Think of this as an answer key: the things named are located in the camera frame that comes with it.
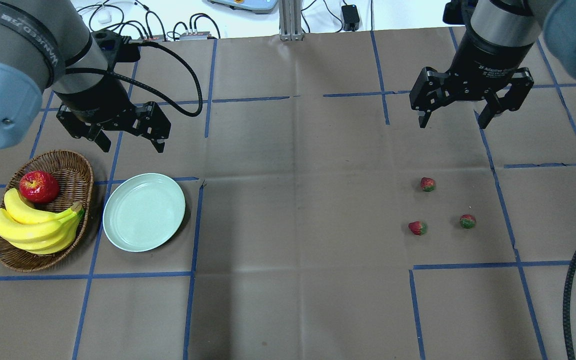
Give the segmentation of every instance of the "red strawberry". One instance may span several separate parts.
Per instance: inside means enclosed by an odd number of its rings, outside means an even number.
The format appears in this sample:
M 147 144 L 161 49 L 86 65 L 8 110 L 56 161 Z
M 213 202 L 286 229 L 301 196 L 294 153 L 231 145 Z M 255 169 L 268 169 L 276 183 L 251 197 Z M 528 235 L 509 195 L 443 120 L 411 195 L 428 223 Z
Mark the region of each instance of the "red strawberry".
M 423 221 L 415 221 L 408 224 L 408 228 L 414 235 L 423 235 L 426 234 L 428 230 L 428 226 Z
M 464 214 L 459 218 L 459 223 L 464 229 L 472 229 L 477 224 L 477 219 L 475 219 L 475 216 L 471 214 Z
M 432 180 L 430 177 L 422 177 L 421 178 L 421 190 L 425 192 L 434 191 L 436 185 L 435 180 Z

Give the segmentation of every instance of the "brown basket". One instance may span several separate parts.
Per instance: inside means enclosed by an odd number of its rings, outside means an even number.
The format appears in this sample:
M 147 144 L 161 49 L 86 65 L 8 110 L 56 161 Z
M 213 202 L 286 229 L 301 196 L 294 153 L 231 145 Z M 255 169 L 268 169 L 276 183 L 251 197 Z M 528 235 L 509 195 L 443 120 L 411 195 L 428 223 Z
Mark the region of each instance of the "brown basket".
M 5 191 L 13 187 L 18 188 L 19 181 L 25 174 L 37 170 L 52 174 L 59 182 L 60 187 L 59 194 L 55 200 L 50 203 L 37 203 L 35 206 L 37 209 L 58 213 L 69 208 L 73 205 L 73 202 L 79 201 L 82 203 L 86 213 L 83 221 L 78 225 L 75 241 L 62 251 L 51 253 L 50 255 L 35 255 L 34 253 L 21 250 L 0 237 L 0 263 L 18 272 L 41 271 L 61 262 L 80 243 L 89 223 L 89 209 L 94 180 L 92 167 L 86 157 L 70 150 L 53 150 L 42 153 L 30 159 L 14 173 Z

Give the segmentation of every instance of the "apple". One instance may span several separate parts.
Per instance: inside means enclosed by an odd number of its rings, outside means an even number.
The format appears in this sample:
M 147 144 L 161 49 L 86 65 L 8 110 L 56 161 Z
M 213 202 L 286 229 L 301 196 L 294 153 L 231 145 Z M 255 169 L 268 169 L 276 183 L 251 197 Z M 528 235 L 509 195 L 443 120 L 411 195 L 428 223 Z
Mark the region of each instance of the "apple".
M 30 171 L 19 180 L 19 192 L 32 203 L 50 203 L 59 194 L 59 183 L 46 171 Z

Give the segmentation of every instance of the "banana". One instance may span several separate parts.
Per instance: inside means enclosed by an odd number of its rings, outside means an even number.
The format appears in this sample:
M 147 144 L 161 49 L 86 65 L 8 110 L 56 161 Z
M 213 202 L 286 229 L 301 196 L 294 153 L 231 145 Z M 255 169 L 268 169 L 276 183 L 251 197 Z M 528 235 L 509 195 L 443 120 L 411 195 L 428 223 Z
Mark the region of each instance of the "banana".
M 15 187 L 4 194 L 4 205 L 8 214 L 20 224 L 39 224 L 59 220 L 82 209 L 82 203 L 74 202 L 71 207 L 62 212 L 50 212 L 35 209 L 32 203 L 25 200 Z
M 46 255 L 61 251 L 75 240 L 77 226 L 82 219 L 83 212 L 65 223 L 62 228 L 50 239 L 34 243 L 17 243 L 9 241 L 16 248 L 28 251 L 29 253 Z
M 6 209 L 0 208 L 0 237 L 9 242 L 22 244 L 43 242 L 55 237 L 68 221 L 78 216 L 78 212 L 73 212 L 60 219 L 42 223 L 23 224 L 15 221 Z

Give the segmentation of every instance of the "plate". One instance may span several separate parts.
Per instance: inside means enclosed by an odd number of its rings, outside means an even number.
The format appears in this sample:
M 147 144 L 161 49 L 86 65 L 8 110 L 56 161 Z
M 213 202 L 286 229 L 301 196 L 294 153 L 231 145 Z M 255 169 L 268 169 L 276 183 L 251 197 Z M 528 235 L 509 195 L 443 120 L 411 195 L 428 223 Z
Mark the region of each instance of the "plate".
M 186 212 L 179 184 L 160 173 L 142 173 L 121 183 L 103 209 L 103 232 L 117 248 L 153 250 L 175 234 Z

